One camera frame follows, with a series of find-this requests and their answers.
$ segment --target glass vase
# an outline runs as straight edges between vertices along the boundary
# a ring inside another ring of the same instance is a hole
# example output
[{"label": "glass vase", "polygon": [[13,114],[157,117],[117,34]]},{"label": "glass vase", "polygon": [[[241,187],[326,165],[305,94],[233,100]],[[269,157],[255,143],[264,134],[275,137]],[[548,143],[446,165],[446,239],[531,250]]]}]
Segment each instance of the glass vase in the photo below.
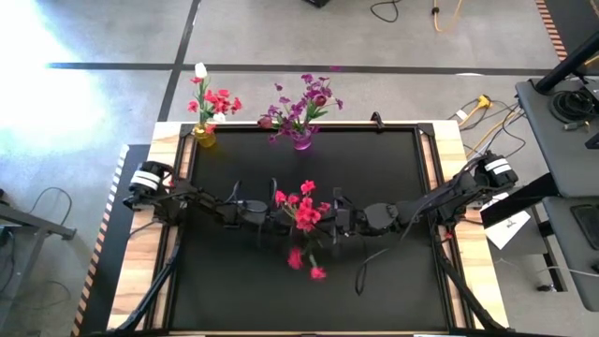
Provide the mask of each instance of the glass vase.
[{"label": "glass vase", "polygon": [[308,129],[304,131],[303,135],[293,138],[293,147],[296,150],[306,150],[310,147],[310,145],[312,145],[312,132],[310,132]]},{"label": "glass vase", "polygon": [[209,148],[216,143],[216,135],[214,135],[214,131],[208,132],[206,126],[206,123],[197,123],[194,126],[194,137],[199,146]]}]

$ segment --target yellow vase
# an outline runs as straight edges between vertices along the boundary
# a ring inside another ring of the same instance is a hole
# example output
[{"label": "yellow vase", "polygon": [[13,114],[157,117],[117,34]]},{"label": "yellow vase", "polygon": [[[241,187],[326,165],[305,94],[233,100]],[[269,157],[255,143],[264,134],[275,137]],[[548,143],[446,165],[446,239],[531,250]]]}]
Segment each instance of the yellow vase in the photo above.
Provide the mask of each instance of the yellow vase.
[{"label": "yellow vase", "polygon": [[201,147],[209,148],[216,143],[214,131],[208,133],[205,123],[198,123],[194,126],[194,137]]}]

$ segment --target gray floor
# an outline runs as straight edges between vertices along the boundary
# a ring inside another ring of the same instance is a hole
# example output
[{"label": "gray floor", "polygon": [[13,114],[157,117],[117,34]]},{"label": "gray floor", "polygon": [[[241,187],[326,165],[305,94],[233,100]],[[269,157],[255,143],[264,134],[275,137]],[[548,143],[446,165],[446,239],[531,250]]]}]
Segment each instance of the gray floor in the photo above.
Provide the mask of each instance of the gray floor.
[{"label": "gray floor", "polygon": [[[400,19],[376,20],[375,1],[331,0],[316,10],[300,0],[203,0],[186,63],[241,65],[339,65],[549,68],[557,64],[534,0],[465,2],[453,32],[435,34],[430,3],[403,0]],[[456,0],[442,2],[448,22]],[[60,186],[75,201],[66,225],[78,229],[72,242],[50,238],[37,262],[26,298],[13,306],[5,331],[70,332],[93,242],[123,144],[147,143],[157,119],[169,71],[50,70],[47,62],[172,63],[192,0],[39,0],[9,1],[19,18],[4,26],[0,56],[9,65],[0,78],[7,89],[0,110],[0,186],[17,208],[29,210],[41,190]],[[391,15],[389,8],[380,9]],[[10,32],[23,31],[16,38]],[[511,104],[514,84],[527,77],[455,75],[326,74],[346,109],[330,120],[363,120],[377,110],[384,119],[445,119],[481,94]],[[192,72],[180,76],[168,119],[193,121],[185,110]],[[212,73],[213,85],[238,95],[244,111],[230,120],[254,120],[277,99],[273,83],[290,93],[303,85],[298,73]],[[500,109],[499,105],[492,111]],[[464,132],[474,145],[504,114]],[[521,182],[547,171],[525,119],[509,126],[527,146],[511,159]],[[507,154],[519,146],[501,135],[492,146]],[[49,195],[42,204],[51,204]],[[36,214],[57,221],[56,207]],[[512,260],[524,271],[542,269],[542,260]],[[597,314],[587,312],[576,290],[537,293],[536,278],[511,265],[497,265],[511,326],[517,330],[574,336],[599,334]],[[33,307],[71,300],[46,310]]]}]

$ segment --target paper sheet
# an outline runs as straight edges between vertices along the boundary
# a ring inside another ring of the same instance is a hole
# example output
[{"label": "paper sheet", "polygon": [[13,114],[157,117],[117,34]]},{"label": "paper sheet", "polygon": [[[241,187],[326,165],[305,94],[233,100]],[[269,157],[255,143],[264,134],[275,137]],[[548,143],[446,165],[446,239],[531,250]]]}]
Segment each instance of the paper sheet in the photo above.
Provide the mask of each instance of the paper sheet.
[{"label": "paper sheet", "polygon": [[[508,196],[509,195],[507,193],[502,193],[493,197],[493,200],[483,205],[481,211],[497,201],[507,198]],[[505,245],[512,240],[516,233],[518,233],[518,231],[530,218],[531,216],[525,211],[516,213],[502,222],[486,228],[485,234],[487,234],[487,238],[489,238],[489,240],[493,242],[497,248],[504,249]]]}]

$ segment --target white flower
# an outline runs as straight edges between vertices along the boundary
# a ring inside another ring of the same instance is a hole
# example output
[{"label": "white flower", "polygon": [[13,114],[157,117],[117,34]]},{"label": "white flower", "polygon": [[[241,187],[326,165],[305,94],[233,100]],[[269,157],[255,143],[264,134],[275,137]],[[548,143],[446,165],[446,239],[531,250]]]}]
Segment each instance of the white flower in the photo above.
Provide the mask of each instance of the white flower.
[{"label": "white flower", "polygon": [[224,123],[226,122],[226,117],[224,113],[215,113],[212,117],[216,123]]},{"label": "white flower", "polygon": [[204,64],[201,62],[196,64],[196,77],[204,79],[206,76],[208,76],[208,70],[206,70],[206,66],[204,66]]}]

